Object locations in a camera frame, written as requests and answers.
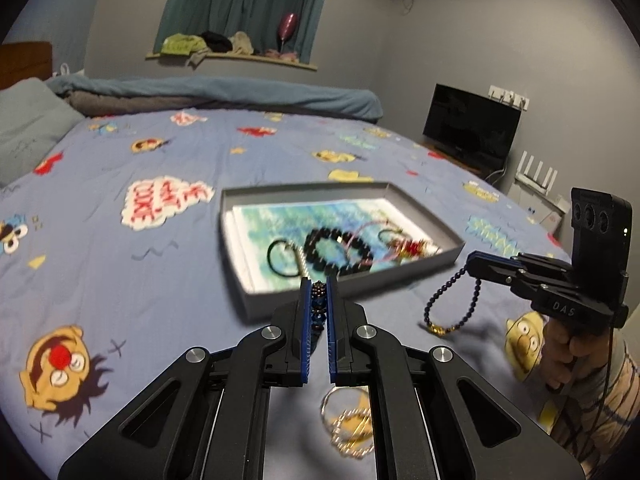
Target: gray box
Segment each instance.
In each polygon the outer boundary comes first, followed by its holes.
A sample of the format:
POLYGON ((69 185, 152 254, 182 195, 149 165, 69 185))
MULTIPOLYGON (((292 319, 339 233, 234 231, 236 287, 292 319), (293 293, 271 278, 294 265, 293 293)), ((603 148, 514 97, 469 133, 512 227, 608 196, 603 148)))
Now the gray box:
POLYGON ((404 216, 423 229, 442 252, 407 264, 377 272, 363 272, 338 278, 340 296, 354 298, 412 278, 422 278, 436 270, 452 265, 460 255, 465 243, 442 220, 425 206, 388 182, 363 183, 311 183, 285 184, 283 186, 241 187, 223 189, 220 204, 220 229, 225 242, 229 262, 234 268, 234 277, 240 289, 246 316, 249 320, 269 317, 276 307, 298 298, 298 288, 277 292, 253 293, 244 290, 232 251, 229 248, 229 229, 226 213, 235 206, 280 204, 296 202, 327 202, 331 200, 358 200, 385 198, 404 216))

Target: window sill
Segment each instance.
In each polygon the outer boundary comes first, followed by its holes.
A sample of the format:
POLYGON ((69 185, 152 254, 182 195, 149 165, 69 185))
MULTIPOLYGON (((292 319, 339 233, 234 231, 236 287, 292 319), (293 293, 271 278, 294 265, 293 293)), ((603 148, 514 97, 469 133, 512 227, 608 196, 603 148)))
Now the window sill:
MULTIPOLYGON (((165 54, 149 53, 145 56, 145 59, 159 59, 160 57, 184 57, 186 59, 188 56, 171 56, 171 55, 165 55, 165 54)), ((285 59, 275 59, 273 57, 266 57, 266 56, 248 56, 246 54, 228 54, 228 53, 221 53, 221 52, 211 52, 210 54, 207 54, 206 57, 214 58, 214 59, 235 59, 240 61, 256 61, 258 63, 271 63, 276 65, 290 66, 292 68, 302 68, 304 70, 312 70, 313 72, 318 71, 318 67, 316 65, 311 65, 306 63, 295 63, 292 61, 287 61, 285 59)))

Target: cartoon eye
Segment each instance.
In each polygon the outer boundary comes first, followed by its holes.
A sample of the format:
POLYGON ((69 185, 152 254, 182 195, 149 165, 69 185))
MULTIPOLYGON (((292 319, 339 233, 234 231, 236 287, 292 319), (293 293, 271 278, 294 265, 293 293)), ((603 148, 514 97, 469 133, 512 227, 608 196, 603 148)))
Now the cartoon eye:
POLYGON ((69 368, 71 368, 73 372, 81 372, 84 370, 84 356, 78 352, 71 354, 71 363, 69 364, 69 368))
POLYGON ((24 238, 28 232, 29 230, 25 224, 20 224, 14 229, 14 234, 17 238, 24 238))
POLYGON ((51 374, 51 386, 64 386, 68 380, 69 376, 64 370, 55 370, 51 374))
POLYGON ((14 254, 15 251, 18 250, 18 238, 14 236, 13 238, 11 238, 11 240, 5 242, 2 246, 4 247, 5 253, 14 254))

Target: pink balloon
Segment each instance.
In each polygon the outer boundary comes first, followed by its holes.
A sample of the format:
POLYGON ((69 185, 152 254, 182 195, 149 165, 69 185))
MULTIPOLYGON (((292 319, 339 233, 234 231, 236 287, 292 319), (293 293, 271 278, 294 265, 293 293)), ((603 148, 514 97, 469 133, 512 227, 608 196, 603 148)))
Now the pink balloon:
POLYGON ((296 31, 296 27, 298 26, 298 15, 294 12, 290 14, 285 14, 280 20, 280 25, 278 26, 278 38, 282 43, 286 43, 291 39, 293 33, 296 31))

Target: tv stand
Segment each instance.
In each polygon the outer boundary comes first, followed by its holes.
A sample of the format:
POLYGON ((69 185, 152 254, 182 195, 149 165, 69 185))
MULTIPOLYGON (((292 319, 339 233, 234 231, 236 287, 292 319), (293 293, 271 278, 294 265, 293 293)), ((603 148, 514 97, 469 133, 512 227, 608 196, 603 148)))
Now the tv stand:
POLYGON ((449 162, 451 162, 452 164, 455 164, 457 167, 462 168, 463 170, 467 170, 469 173, 473 173, 475 176, 477 176, 478 178, 481 178, 482 180, 486 179, 490 174, 485 170, 480 170, 478 168, 473 168, 472 166, 467 165, 461 160, 455 158, 454 156, 449 155, 449 153, 445 153, 442 150, 439 150, 433 144, 431 144, 426 140, 422 142, 422 145, 428 148, 429 150, 431 150, 432 152, 437 153, 442 158, 446 158, 449 162))

